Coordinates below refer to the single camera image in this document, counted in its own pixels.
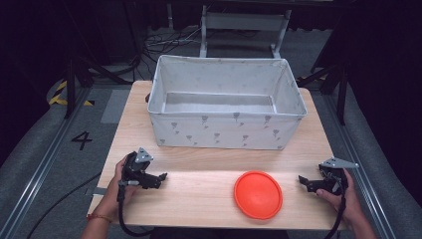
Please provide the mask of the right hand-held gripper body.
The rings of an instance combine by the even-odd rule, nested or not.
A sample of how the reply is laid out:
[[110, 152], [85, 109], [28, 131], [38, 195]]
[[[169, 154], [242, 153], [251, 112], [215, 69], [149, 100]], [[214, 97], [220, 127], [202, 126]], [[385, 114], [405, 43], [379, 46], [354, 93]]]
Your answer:
[[318, 165], [322, 180], [313, 181], [311, 184], [316, 184], [319, 189], [324, 189], [334, 195], [341, 195], [348, 187], [343, 172], [347, 168], [359, 168], [359, 165], [333, 156]]

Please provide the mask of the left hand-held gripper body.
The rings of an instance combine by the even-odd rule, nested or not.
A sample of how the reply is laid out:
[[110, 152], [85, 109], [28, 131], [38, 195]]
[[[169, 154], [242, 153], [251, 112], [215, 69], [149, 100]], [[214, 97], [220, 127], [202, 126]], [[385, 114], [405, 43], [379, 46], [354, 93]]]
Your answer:
[[151, 188], [151, 184], [158, 179], [157, 176], [146, 172], [152, 160], [152, 155], [142, 147], [138, 151], [129, 153], [122, 169], [120, 185]]

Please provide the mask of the orange round flying disc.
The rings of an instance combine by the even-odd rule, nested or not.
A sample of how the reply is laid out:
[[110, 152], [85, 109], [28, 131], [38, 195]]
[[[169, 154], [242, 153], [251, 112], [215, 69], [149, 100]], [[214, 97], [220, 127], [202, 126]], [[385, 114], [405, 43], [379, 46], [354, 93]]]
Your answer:
[[238, 208], [253, 219], [267, 220], [283, 206], [279, 183], [263, 171], [247, 171], [234, 184], [234, 200]]

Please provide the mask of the white fabric storage box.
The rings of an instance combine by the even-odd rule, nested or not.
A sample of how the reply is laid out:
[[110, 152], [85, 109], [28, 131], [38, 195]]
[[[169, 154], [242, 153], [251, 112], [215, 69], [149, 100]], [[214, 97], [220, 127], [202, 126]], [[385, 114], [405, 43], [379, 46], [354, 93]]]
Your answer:
[[281, 150], [308, 114], [287, 60], [158, 59], [147, 110], [160, 146]]

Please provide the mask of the person's right hand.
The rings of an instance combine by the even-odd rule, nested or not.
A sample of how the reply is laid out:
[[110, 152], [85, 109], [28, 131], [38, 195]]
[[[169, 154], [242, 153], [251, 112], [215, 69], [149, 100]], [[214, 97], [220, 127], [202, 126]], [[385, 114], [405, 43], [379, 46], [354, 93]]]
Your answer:
[[[353, 229], [361, 226], [366, 220], [361, 209], [359, 199], [354, 189], [354, 182], [348, 171], [345, 169], [344, 174], [347, 179], [348, 187], [345, 189], [345, 209], [343, 211], [343, 220]], [[339, 209], [341, 197], [335, 196], [324, 189], [318, 189], [316, 195], [329, 202], [336, 210]]]

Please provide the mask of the person's left hand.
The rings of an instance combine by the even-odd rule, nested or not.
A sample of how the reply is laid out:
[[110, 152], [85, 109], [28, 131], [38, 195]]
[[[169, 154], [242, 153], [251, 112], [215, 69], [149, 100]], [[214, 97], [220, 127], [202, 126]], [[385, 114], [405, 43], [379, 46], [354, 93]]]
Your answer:
[[95, 214], [113, 217], [116, 215], [118, 210], [117, 194], [118, 194], [118, 183], [121, 180], [122, 168], [124, 166], [126, 157], [119, 161], [114, 169], [114, 176], [108, 184], [105, 195], [101, 202], [94, 210]]

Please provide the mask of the black tripod stand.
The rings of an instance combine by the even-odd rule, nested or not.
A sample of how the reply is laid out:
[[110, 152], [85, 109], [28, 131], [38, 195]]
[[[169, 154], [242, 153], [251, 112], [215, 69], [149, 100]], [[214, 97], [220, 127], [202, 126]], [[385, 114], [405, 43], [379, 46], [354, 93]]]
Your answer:
[[65, 80], [67, 82], [67, 111], [65, 118], [68, 119], [73, 112], [76, 110], [76, 86], [75, 81], [79, 81], [83, 88], [90, 88], [94, 84], [93, 75], [90, 73], [90, 69], [94, 69], [101, 76], [106, 77], [118, 85], [130, 85], [129, 81], [126, 81], [119, 77], [117, 74], [110, 72], [105, 67], [95, 63], [88, 58], [81, 56], [73, 56], [70, 58], [67, 69]]
[[331, 95], [335, 89], [338, 89], [336, 116], [341, 125], [345, 125], [344, 109], [347, 90], [347, 72], [345, 65], [331, 65], [323, 68], [307, 77], [298, 77], [297, 84], [300, 88], [324, 77], [319, 91], [323, 95]]

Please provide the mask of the yellow and black floor tape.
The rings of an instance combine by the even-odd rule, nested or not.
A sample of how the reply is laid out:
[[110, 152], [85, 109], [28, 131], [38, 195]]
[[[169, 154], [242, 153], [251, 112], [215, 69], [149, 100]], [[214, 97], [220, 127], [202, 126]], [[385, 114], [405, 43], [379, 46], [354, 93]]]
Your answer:
[[61, 93], [64, 91], [65, 87], [67, 86], [67, 81], [62, 80], [58, 85], [57, 89], [55, 90], [53, 96], [49, 100], [50, 105], [62, 105], [66, 106], [68, 101], [61, 98]]

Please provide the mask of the grey metal stand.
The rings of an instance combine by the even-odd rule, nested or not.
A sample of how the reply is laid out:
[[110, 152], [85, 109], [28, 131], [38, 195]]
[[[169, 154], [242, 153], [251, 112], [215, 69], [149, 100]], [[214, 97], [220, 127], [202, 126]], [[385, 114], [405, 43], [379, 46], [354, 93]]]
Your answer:
[[207, 57], [207, 31], [209, 29], [217, 29], [277, 32], [278, 40], [270, 46], [270, 50], [275, 59], [280, 59], [280, 51], [291, 19], [291, 14], [291, 10], [287, 10], [282, 15], [215, 13], [210, 12], [208, 7], [203, 5], [199, 57]]

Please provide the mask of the grey metal floor rail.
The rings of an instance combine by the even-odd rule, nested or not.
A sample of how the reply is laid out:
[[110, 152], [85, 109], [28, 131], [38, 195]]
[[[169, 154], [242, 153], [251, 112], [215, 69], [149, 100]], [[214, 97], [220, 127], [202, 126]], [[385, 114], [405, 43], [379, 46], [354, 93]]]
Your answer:
[[106, 92], [81, 89], [77, 106], [53, 105], [0, 168], [0, 239], [75, 238], [102, 160]]
[[347, 159], [358, 165], [358, 168], [355, 169], [352, 174], [355, 176], [355, 182], [361, 190], [365, 204], [370, 211], [371, 218], [374, 220], [377, 232], [380, 234], [382, 239], [396, 239], [396, 235], [386, 217], [378, 194], [375, 191], [373, 184], [368, 177], [365, 166], [351, 140], [349, 131], [338, 119], [336, 111], [337, 104], [335, 103], [335, 100], [332, 96], [323, 96], [322, 99], [329, 111], [330, 117], [333, 120], [335, 129], [340, 135], [341, 142], [345, 147], [346, 156], [344, 156], [343, 159]]

